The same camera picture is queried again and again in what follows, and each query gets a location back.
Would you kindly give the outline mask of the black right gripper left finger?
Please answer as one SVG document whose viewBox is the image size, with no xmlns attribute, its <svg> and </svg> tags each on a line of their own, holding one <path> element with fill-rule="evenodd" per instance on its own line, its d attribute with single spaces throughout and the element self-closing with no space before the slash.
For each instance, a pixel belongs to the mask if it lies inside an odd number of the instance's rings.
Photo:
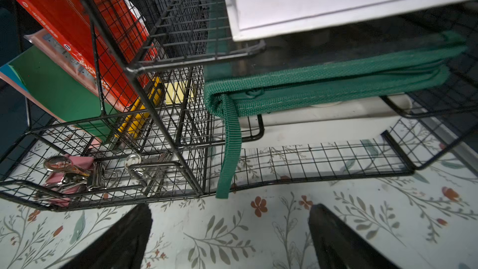
<svg viewBox="0 0 478 269">
<path fill-rule="evenodd" d="M 138 204 L 64 269 L 139 269 L 153 225 L 151 209 Z"/>
</svg>

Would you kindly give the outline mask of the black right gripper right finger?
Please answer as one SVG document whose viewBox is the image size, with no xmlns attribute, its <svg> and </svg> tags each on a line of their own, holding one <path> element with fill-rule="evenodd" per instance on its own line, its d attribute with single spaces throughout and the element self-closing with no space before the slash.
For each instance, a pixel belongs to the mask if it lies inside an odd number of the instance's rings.
<svg viewBox="0 0 478 269">
<path fill-rule="evenodd" d="M 323 204 L 311 207 L 308 225 L 321 269 L 397 268 Z"/>
</svg>

